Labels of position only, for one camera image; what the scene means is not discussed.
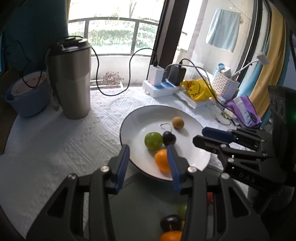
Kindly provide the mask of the white desk lamp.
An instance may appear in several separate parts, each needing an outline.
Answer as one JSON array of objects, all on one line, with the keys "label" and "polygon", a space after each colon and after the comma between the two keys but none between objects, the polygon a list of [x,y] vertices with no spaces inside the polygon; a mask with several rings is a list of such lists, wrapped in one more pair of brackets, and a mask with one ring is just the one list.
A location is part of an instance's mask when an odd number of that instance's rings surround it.
[{"label": "white desk lamp", "polygon": [[254,63],[258,63],[260,62],[262,65],[268,65],[270,64],[266,54],[264,54],[263,52],[259,52],[256,54],[256,60],[251,61],[250,63],[246,64],[244,67],[242,67],[240,70],[236,71],[232,76],[231,79],[234,80],[236,79],[236,77],[246,68],[248,68],[249,66],[251,66]]}]

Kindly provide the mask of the hanging light blue towel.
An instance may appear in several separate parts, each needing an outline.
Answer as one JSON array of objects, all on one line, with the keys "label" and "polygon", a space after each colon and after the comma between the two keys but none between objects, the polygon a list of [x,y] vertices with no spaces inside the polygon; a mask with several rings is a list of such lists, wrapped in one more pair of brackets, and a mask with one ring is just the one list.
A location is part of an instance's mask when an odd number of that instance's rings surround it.
[{"label": "hanging light blue towel", "polygon": [[239,12],[217,8],[208,29],[206,43],[233,53],[238,39],[240,17]]}]

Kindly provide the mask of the green fruit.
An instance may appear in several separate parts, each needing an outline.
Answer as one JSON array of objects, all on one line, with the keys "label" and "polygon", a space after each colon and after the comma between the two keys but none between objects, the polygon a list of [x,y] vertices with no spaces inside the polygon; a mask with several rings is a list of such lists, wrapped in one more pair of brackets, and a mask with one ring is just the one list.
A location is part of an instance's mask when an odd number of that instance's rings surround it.
[{"label": "green fruit", "polygon": [[186,219],[187,207],[186,203],[182,203],[178,206],[178,215],[182,220]]},{"label": "green fruit", "polygon": [[163,136],[158,132],[150,132],[146,134],[144,143],[149,150],[157,151],[163,145]]}]

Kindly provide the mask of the green fruit on plate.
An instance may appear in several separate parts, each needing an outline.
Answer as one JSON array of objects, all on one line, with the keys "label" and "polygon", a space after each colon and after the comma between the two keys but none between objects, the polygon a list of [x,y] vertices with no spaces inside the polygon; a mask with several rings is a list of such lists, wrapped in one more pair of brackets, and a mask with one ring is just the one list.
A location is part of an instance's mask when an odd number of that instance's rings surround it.
[{"label": "green fruit on plate", "polygon": [[146,134],[144,143],[149,150],[157,151],[163,145],[163,136],[158,132],[150,132]]}]

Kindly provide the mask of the blue bowl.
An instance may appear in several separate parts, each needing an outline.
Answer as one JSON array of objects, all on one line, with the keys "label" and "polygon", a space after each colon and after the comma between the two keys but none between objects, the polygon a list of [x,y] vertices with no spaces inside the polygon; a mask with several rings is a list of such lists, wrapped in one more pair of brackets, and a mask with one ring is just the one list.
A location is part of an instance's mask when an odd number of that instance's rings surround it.
[{"label": "blue bowl", "polygon": [[22,117],[31,117],[50,102],[50,85],[45,72],[37,71],[17,80],[5,93],[5,100]]}]

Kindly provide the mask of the dark plum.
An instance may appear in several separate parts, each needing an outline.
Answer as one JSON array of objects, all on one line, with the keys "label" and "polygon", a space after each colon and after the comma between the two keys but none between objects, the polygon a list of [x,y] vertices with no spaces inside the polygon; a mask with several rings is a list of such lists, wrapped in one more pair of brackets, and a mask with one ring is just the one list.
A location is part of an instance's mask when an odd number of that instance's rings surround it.
[{"label": "dark plum", "polygon": [[182,219],[177,214],[168,215],[161,219],[160,226],[164,232],[181,231]]},{"label": "dark plum", "polygon": [[169,131],[163,133],[163,144],[165,146],[174,145],[176,142],[176,136]]}]

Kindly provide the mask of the steel tumbler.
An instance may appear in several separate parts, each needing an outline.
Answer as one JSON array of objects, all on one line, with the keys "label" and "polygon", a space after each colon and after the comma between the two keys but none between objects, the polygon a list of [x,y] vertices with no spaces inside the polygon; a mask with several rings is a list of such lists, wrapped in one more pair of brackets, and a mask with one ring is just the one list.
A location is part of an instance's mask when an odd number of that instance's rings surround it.
[{"label": "steel tumbler", "polygon": [[64,37],[46,55],[50,104],[70,120],[88,115],[90,106],[91,45],[80,36]]}]

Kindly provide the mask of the round grey-green mat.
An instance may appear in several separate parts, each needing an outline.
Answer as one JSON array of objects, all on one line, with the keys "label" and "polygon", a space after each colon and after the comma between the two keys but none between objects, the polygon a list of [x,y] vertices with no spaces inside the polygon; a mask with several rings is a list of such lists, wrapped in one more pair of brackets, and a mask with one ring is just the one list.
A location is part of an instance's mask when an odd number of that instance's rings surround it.
[{"label": "round grey-green mat", "polygon": [[159,181],[136,173],[128,177],[116,195],[109,195],[110,213],[116,240],[159,240],[162,218],[178,214],[188,202],[171,181]]}]

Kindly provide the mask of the white basket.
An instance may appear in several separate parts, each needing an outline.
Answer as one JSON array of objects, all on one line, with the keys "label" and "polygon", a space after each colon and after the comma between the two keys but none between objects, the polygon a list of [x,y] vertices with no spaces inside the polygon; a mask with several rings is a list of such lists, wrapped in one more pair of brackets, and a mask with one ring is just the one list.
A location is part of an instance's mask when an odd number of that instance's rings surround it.
[{"label": "white basket", "polygon": [[222,96],[225,100],[230,100],[233,98],[240,83],[236,80],[227,78],[220,72],[216,72],[211,85],[217,95]]}]

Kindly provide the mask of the orange fruit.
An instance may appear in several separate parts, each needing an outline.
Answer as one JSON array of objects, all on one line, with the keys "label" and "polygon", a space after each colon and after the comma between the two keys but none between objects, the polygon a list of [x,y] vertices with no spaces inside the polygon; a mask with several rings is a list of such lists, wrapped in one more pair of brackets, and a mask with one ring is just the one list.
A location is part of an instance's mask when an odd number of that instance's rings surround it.
[{"label": "orange fruit", "polygon": [[170,172],[170,166],[168,163],[168,158],[167,158],[167,150],[166,149],[161,149],[157,151],[154,155],[154,160],[158,168],[165,173]]},{"label": "orange fruit", "polygon": [[182,234],[182,231],[165,232],[160,236],[159,241],[181,241]]}]

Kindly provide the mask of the red tomato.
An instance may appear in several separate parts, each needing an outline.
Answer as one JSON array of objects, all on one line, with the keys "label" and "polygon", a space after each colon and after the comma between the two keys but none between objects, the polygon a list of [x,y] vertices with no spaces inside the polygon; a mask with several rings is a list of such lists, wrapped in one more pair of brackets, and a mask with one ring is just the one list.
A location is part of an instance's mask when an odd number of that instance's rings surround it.
[{"label": "red tomato", "polygon": [[208,192],[207,193],[207,205],[210,205],[213,202],[213,193]]}]

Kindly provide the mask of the yellow curtain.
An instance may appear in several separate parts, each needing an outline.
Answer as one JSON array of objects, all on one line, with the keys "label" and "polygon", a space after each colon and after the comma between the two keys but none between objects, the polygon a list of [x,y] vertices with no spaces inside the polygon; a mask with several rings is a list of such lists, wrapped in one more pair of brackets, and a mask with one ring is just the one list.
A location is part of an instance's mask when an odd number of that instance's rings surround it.
[{"label": "yellow curtain", "polygon": [[267,58],[270,64],[262,67],[261,73],[249,97],[259,117],[269,106],[268,86],[276,85],[282,72],[286,49],[286,26],[282,14],[271,6],[272,18]]}]

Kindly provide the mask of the white plate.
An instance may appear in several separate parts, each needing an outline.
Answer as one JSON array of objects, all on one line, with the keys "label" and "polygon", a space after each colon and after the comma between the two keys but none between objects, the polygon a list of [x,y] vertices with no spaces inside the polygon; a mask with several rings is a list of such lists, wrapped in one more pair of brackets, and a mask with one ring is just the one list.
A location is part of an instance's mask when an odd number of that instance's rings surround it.
[{"label": "white plate", "polygon": [[156,180],[171,181],[168,145],[200,171],[209,164],[211,154],[193,144],[193,137],[202,129],[196,119],[181,110],[150,105],[127,115],[120,127],[120,142],[130,147],[130,161],[140,172]]}]

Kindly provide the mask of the black charger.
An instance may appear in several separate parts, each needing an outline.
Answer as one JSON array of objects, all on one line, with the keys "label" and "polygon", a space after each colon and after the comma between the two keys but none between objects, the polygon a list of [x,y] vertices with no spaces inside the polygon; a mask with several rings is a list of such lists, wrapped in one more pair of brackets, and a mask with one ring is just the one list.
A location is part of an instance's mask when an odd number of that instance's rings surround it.
[{"label": "black charger", "polygon": [[180,83],[184,80],[185,73],[186,68],[182,66],[173,65],[170,69],[168,81],[175,86],[179,86]]}]

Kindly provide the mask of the yellow duck bag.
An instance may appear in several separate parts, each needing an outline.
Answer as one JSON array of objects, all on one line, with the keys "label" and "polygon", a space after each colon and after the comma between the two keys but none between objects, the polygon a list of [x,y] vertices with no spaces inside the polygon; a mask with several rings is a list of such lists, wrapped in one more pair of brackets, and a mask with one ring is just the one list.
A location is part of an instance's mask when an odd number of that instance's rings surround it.
[{"label": "yellow duck bag", "polygon": [[214,91],[203,79],[185,80],[180,85],[185,87],[187,94],[193,101],[203,101],[214,97]]}]

